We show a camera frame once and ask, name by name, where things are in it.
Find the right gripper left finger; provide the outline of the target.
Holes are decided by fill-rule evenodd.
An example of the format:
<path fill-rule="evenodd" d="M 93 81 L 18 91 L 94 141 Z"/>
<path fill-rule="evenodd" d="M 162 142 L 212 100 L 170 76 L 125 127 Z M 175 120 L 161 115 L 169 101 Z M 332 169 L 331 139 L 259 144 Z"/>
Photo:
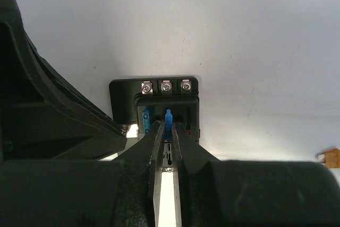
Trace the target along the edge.
<path fill-rule="evenodd" d="M 1 165 L 1 226 L 155 226 L 165 125 L 112 161 Z"/>

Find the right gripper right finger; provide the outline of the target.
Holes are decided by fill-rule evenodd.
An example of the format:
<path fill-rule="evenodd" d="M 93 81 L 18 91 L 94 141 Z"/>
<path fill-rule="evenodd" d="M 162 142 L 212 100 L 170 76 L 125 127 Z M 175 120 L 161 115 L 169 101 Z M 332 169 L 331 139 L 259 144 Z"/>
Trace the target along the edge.
<path fill-rule="evenodd" d="M 172 127 L 177 226 L 339 226 L 339 185 L 314 162 L 221 161 Z"/>

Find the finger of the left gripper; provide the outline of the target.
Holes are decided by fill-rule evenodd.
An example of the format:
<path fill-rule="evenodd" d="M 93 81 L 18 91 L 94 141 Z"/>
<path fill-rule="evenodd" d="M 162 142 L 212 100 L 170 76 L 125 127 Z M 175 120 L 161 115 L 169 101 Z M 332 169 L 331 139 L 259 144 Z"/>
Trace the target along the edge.
<path fill-rule="evenodd" d="M 1 0 L 1 160 L 99 159 L 125 135 L 38 54 L 16 0 Z"/>

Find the blue fuse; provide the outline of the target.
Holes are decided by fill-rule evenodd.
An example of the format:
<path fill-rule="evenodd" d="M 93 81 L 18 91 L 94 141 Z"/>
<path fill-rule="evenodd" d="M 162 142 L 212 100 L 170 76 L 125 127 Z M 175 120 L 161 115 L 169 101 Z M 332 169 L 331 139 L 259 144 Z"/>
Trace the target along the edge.
<path fill-rule="evenodd" d="M 172 140 L 172 125 L 173 115 L 171 110 L 167 108 L 165 113 L 165 142 L 170 142 Z"/>
<path fill-rule="evenodd" d="M 151 110 L 148 107 L 142 111 L 142 123 L 143 133 L 147 134 L 151 127 Z"/>

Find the black fuse box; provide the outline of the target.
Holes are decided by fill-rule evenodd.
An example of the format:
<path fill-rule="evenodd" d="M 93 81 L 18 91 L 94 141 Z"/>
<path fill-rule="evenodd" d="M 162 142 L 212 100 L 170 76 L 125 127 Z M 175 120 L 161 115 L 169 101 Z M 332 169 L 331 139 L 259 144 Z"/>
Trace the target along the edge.
<path fill-rule="evenodd" d="M 113 161 L 141 171 L 175 167 L 202 168 L 199 145 L 199 90 L 195 77 L 117 79 L 109 84 L 113 119 L 122 126 L 137 124 L 138 141 Z M 142 111 L 151 110 L 151 127 L 143 133 Z M 173 115 L 172 140 L 165 142 L 165 113 Z"/>

